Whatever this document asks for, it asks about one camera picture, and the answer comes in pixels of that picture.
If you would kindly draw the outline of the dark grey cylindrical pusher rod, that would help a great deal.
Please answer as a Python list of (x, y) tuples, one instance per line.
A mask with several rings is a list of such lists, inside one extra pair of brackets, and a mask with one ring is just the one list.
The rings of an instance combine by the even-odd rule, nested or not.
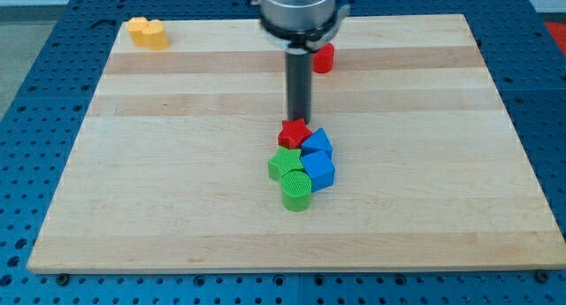
[(287, 119), (311, 118), (312, 55), (285, 53)]

